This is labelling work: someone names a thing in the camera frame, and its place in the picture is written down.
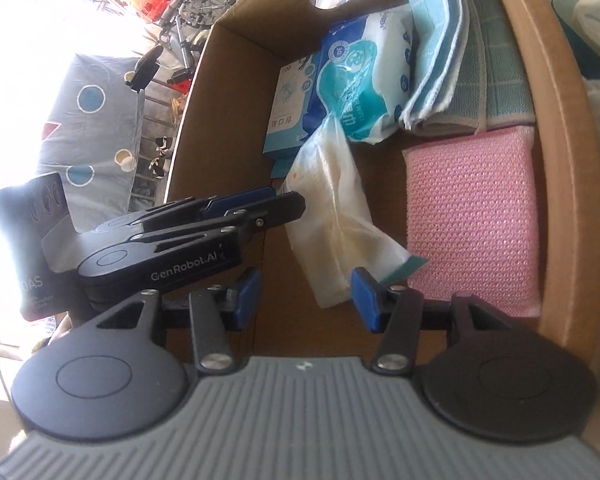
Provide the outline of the blue checkered towel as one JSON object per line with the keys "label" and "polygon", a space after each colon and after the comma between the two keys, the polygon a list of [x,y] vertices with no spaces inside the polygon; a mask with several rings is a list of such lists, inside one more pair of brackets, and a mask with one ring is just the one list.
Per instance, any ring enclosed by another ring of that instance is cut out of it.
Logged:
{"label": "blue checkered towel", "polygon": [[420,136],[535,123],[524,63],[501,0],[408,0],[417,48],[398,118]]}

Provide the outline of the pink knitted cloth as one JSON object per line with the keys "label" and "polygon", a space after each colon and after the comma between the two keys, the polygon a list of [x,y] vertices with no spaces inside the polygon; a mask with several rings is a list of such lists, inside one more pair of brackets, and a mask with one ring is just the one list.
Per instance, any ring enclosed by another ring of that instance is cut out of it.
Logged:
{"label": "pink knitted cloth", "polygon": [[472,292],[515,318],[541,312],[534,130],[517,126],[404,151],[410,285],[443,300]]}

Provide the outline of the wheelchair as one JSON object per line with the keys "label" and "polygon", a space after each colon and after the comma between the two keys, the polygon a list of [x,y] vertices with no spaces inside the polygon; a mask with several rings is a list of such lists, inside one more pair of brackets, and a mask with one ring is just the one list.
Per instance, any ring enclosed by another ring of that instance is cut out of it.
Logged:
{"label": "wheelchair", "polygon": [[125,84],[135,92],[156,80],[159,58],[166,51],[178,51],[181,66],[171,70],[163,83],[166,88],[185,93],[190,87],[211,27],[237,0],[135,0],[138,14],[158,27],[152,36],[155,45],[124,76]]}

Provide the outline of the white tissue pack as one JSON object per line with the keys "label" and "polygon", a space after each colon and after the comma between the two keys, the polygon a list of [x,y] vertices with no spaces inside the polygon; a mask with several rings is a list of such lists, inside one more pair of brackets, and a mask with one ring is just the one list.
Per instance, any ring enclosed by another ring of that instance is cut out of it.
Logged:
{"label": "white tissue pack", "polygon": [[282,191],[297,192],[306,201],[301,218],[288,223],[286,232],[322,309],[351,298],[356,268],[391,285],[428,262],[374,225],[347,137],[335,117],[325,118],[302,145]]}

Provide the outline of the grey sheet with circles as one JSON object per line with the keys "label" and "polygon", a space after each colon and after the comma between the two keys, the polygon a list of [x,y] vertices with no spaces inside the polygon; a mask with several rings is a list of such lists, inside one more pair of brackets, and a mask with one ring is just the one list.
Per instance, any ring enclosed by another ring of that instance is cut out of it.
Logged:
{"label": "grey sheet with circles", "polygon": [[131,90],[124,76],[136,63],[136,58],[76,55],[43,131],[38,173],[60,175],[80,232],[129,210],[144,96]]}

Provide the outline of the blue wet wipes pack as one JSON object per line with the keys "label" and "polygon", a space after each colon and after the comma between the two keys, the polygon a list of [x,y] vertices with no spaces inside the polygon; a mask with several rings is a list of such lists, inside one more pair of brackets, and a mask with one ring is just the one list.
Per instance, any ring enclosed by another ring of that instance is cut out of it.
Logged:
{"label": "blue wet wipes pack", "polygon": [[413,34],[407,3],[332,26],[318,52],[306,132],[332,115],[352,142],[375,145],[395,133],[410,98]]}

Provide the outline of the blue mask box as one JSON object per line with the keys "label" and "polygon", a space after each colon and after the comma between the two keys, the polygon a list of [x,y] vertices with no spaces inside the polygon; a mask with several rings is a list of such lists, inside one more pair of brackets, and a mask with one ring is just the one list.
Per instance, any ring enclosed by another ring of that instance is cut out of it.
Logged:
{"label": "blue mask box", "polygon": [[262,150],[273,162],[272,179],[286,177],[309,136],[303,127],[303,116],[309,106],[318,62],[320,54],[315,52],[279,71]]}

